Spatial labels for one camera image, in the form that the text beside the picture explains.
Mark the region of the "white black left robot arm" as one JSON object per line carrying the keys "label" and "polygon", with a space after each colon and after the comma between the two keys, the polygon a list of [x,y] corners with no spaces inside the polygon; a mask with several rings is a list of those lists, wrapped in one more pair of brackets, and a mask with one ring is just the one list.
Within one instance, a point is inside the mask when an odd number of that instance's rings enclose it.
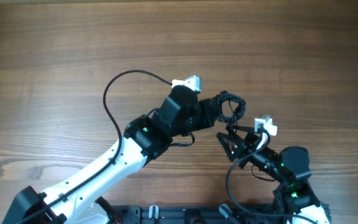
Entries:
{"label": "white black left robot arm", "polygon": [[161,107],[131,121],[104,154],[68,179],[36,192],[21,190],[4,223],[74,223],[123,178],[138,172],[173,145],[173,137],[210,128],[221,108],[217,97],[199,100],[188,87],[175,86]]}

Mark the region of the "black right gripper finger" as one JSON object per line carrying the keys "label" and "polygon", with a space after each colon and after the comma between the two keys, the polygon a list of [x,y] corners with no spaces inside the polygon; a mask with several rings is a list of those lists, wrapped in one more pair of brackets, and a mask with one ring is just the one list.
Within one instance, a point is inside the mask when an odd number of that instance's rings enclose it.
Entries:
{"label": "black right gripper finger", "polygon": [[251,133],[251,134],[255,133],[255,128],[253,128],[253,127],[239,126],[239,125],[235,125],[235,124],[228,124],[227,130],[229,133],[236,133],[237,131],[243,131],[243,132]]}
{"label": "black right gripper finger", "polygon": [[232,131],[228,134],[217,133],[216,137],[231,162],[240,158],[244,153],[244,140],[236,133]]}

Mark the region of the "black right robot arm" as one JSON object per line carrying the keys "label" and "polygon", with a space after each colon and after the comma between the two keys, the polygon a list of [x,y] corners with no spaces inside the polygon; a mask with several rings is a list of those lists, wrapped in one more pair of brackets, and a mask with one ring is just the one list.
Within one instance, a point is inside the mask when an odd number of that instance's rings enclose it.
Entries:
{"label": "black right robot arm", "polygon": [[[255,128],[227,126],[227,133],[217,133],[229,160],[233,165],[225,178],[229,198],[252,222],[269,223],[330,223],[328,209],[318,200],[308,179],[311,177],[308,150],[300,146],[286,147],[279,153],[269,148],[277,127],[272,124],[258,124]],[[229,188],[231,172],[244,168],[248,163],[266,173],[271,181],[277,181],[273,191],[273,205],[263,208],[246,208],[241,205]]]}

